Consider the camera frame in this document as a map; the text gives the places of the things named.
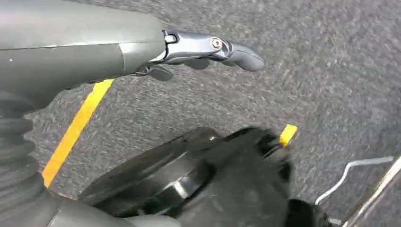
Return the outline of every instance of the yellow road line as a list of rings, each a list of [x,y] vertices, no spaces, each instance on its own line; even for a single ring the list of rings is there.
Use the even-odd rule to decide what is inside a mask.
[[[287,146],[297,130],[298,128],[295,125],[288,124],[280,135],[280,143],[283,143],[284,146]]]
[[[109,79],[93,86],[92,92],[87,96],[81,108],[78,110],[72,123],[68,127],[58,147],[42,172],[44,185],[46,187],[49,187],[52,183],[54,177],[57,175],[68,154],[71,152],[72,147],[79,138],[82,130],[89,122],[90,117],[112,83],[113,79]]]

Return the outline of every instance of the yellow lane marking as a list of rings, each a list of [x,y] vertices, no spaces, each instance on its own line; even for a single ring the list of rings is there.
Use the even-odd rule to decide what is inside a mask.
[[[297,130],[298,128],[295,125],[288,124],[280,135],[280,143],[287,146]]]
[[[52,183],[54,177],[57,175],[68,154],[71,152],[72,147],[79,138],[82,130],[89,122],[90,117],[112,83],[113,79],[109,79],[93,86],[92,92],[87,96],[81,108],[78,110],[72,123],[68,127],[58,147],[42,172],[44,185],[46,187],[49,187]]]

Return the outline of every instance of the bolt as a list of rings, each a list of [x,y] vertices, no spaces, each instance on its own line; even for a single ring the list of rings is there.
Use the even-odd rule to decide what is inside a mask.
[[[219,38],[213,37],[211,39],[211,44],[214,50],[219,51],[222,47],[222,42]]]

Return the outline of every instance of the gray asphalt road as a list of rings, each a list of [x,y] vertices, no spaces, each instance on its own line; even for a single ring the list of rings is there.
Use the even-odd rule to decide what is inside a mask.
[[[151,13],[167,27],[243,42],[266,59],[258,73],[174,67],[169,82],[120,78],[109,90],[52,189],[77,196],[124,160],[197,126],[299,127],[293,195],[314,201],[352,160],[400,153],[401,2],[398,0],[81,0]],[[31,115],[44,165],[90,86]],[[351,171],[323,207],[341,218],[384,166]],[[372,226],[399,226],[399,190]]]

